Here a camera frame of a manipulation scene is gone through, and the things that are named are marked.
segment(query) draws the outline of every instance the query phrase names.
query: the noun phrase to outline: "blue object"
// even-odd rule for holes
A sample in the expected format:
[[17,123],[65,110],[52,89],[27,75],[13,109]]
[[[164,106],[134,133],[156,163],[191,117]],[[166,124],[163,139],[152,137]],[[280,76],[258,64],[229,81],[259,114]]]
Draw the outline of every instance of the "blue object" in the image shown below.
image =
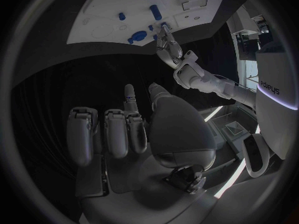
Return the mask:
[[162,15],[161,15],[157,5],[152,5],[149,8],[151,9],[152,14],[157,21],[162,19]]
[[142,41],[143,39],[146,38],[147,35],[148,34],[146,31],[138,31],[132,35],[132,40],[133,41]]
[[129,44],[133,44],[133,39],[132,39],[132,38],[129,38],[129,39],[128,39],[128,42],[129,42]]
[[123,20],[126,19],[126,16],[121,12],[121,13],[119,14],[119,18],[120,18],[120,21],[123,21]]

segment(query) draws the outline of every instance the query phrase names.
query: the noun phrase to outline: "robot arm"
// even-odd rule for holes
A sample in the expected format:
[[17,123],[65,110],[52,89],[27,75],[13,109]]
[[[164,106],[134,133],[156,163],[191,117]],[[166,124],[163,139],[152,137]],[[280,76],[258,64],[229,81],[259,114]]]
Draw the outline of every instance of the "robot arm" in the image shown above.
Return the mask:
[[162,26],[157,40],[157,55],[174,68],[173,77],[176,82],[186,89],[198,89],[201,92],[215,92],[218,96],[225,99],[234,99],[254,110],[256,103],[256,93],[251,90],[235,86],[235,83],[228,79],[218,79],[208,71],[203,70],[195,61],[198,57],[192,51],[188,51],[182,57],[182,49],[175,42],[171,32],[166,25]]

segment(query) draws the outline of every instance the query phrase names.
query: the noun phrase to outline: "cable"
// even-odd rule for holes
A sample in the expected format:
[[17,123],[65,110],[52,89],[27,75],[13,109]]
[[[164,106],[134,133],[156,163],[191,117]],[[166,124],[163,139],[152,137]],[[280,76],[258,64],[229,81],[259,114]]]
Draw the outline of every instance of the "cable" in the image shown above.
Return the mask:
[[[226,77],[224,77],[224,76],[221,76],[221,75],[216,75],[216,74],[212,74],[213,76],[220,76],[220,77],[223,77],[223,78],[225,78],[225,79],[227,79],[227,80],[230,80],[230,81],[233,81],[233,80],[231,80],[231,79],[228,79],[228,78],[226,78]],[[246,89],[249,89],[249,90],[254,90],[254,92],[256,92],[256,89],[252,89],[252,88],[248,88],[248,87],[246,87],[246,86],[243,86],[244,88],[246,88]]]

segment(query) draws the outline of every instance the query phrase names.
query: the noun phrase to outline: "white panel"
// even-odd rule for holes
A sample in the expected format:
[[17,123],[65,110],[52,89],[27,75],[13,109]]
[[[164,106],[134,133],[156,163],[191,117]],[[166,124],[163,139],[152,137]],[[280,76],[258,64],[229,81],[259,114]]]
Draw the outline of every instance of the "white panel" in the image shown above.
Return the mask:
[[[181,1],[190,2],[187,11]],[[200,0],[87,0],[79,12],[67,44],[78,42],[116,42],[128,44],[128,39],[138,31],[146,31],[147,37],[135,41],[134,45],[144,46],[153,41],[153,36],[160,31],[162,22],[171,26],[171,31],[209,23],[213,20],[222,0],[207,0],[200,7]],[[162,20],[156,21],[151,5],[157,5]],[[119,13],[125,14],[121,21]]]

